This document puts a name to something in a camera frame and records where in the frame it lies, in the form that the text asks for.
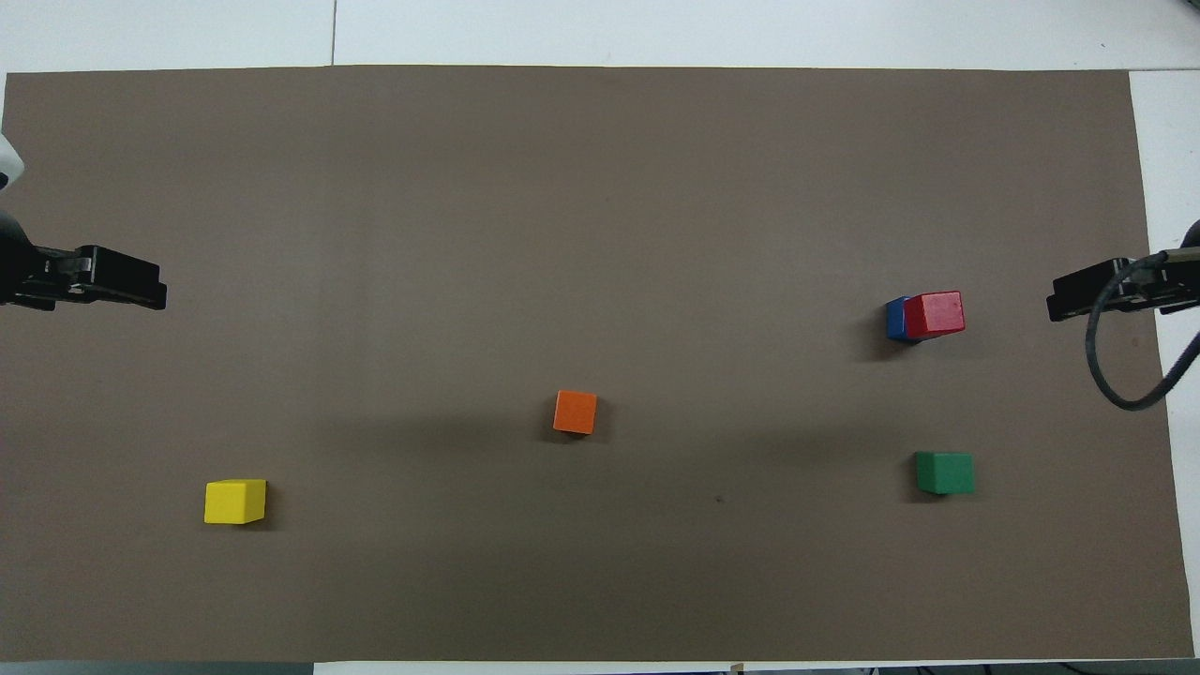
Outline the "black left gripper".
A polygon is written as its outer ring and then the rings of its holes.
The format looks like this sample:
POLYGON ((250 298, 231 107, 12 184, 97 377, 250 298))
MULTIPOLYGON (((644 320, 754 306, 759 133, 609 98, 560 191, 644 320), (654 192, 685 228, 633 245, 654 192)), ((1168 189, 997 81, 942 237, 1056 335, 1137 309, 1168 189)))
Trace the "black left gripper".
POLYGON ((110 247, 35 247, 16 217, 1 211, 1 304, 53 311, 68 301, 62 261, 78 258, 74 293, 80 301, 112 301, 164 310, 168 287, 161 265, 110 247))

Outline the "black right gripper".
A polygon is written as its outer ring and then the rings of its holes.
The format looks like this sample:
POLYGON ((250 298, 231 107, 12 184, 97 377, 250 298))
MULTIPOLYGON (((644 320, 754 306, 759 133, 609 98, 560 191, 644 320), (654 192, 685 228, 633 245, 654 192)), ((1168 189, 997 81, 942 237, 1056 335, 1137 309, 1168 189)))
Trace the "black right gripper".
MULTIPOLYGON (((1186 231, 1177 247, 1166 247, 1151 256, 1152 265, 1124 277, 1105 301, 1102 312, 1133 313, 1153 306, 1160 313, 1175 313, 1199 304, 1199 221, 1186 231)), ((1109 258, 1085 265, 1063 277, 1055 277, 1052 293, 1046 295, 1046 319, 1052 323, 1074 319, 1091 312, 1102 289, 1121 274, 1132 258, 1109 258)))

